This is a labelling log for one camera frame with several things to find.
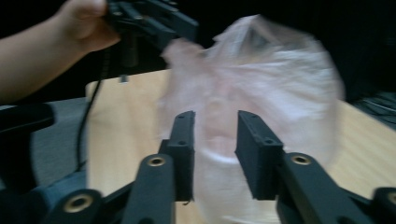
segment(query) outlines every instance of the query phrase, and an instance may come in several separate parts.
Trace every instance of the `black cable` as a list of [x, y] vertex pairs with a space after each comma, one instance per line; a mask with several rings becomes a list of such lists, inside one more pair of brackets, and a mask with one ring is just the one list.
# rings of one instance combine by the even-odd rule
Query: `black cable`
[[78, 137], [77, 137], [77, 142], [76, 142], [76, 161], [77, 161], [77, 167], [76, 171], [78, 172], [81, 170], [81, 168], [85, 165], [87, 161], [83, 161], [81, 158], [81, 143], [82, 143], [82, 135], [84, 133], [84, 128], [85, 124], [87, 123], [88, 116], [90, 114], [91, 108], [93, 103], [95, 102], [96, 96], [100, 90], [102, 80], [108, 77], [108, 74], [110, 72], [110, 52], [111, 48], [104, 49], [104, 63], [102, 67], [101, 74], [99, 76], [99, 80], [96, 82], [95, 89], [93, 91], [91, 100], [88, 102], [87, 107], [85, 107], [84, 111], [84, 116], [82, 118], [81, 123], [79, 124], [78, 127]]

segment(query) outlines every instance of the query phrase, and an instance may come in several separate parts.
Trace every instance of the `chair armrest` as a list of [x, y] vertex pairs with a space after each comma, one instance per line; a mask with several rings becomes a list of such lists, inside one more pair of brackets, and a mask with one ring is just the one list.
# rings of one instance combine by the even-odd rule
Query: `chair armrest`
[[0, 136], [32, 133], [54, 122], [54, 113], [50, 105], [18, 105], [0, 110]]

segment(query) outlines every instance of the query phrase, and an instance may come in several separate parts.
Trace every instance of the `black chair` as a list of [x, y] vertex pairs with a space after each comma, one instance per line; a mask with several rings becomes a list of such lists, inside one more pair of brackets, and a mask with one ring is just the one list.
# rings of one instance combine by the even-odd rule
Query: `black chair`
[[0, 178], [23, 194], [37, 186], [31, 162], [32, 133], [55, 122], [50, 105], [18, 105], [0, 110]]

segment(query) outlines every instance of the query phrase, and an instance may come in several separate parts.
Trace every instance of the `dark wall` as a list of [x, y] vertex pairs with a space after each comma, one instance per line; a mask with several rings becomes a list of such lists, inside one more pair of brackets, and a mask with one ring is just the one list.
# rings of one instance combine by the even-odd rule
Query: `dark wall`
[[178, 2], [183, 12], [200, 22], [197, 41], [205, 47], [238, 18], [262, 14], [322, 42], [344, 81], [348, 101], [376, 91], [396, 91], [394, 0]]
[[[64, 0], [1, 1], [0, 37], [15, 34], [54, 14]], [[208, 48], [240, 17], [265, 18], [313, 34], [330, 52], [354, 101], [378, 90], [396, 91], [396, 1], [394, 0], [178, 0], [179, 8], [200, 22], [197, 42]], [[165, 68], [160, 52], [139, 39], [139, 65], [133, 73]], [[103, 52], [91, 53], [24, 102], [84, 95], [99, 77]]]

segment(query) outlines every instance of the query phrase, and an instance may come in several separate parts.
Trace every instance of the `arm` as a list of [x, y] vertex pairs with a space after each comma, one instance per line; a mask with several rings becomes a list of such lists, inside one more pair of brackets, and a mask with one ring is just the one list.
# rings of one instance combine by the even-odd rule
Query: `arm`
[[50, 19], [0, 40], [0, 105], [37, 91], [118, 35], [101, 19], [105, 0], [69, 0]]

